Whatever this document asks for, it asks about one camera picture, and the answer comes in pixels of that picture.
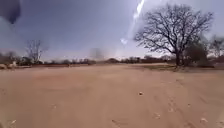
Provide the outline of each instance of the bare tree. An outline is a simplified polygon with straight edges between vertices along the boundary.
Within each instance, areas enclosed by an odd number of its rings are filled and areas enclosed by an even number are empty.
[[[221,53],[224,52],[224,38],[214,36],[211,42],[210,49],[214,51],[216,57],[220,57]]]
[[[43,52],[46,50],[46,45],[40,40],[30,40],[27,42],[26,52],[33,63],[40,61]]]
[[[212,19],[212,13],[193,11],[187,5],[167,4],[146,13],[135,41],[153,52],[175,54],[178,66],[186,46],[209,30]]]

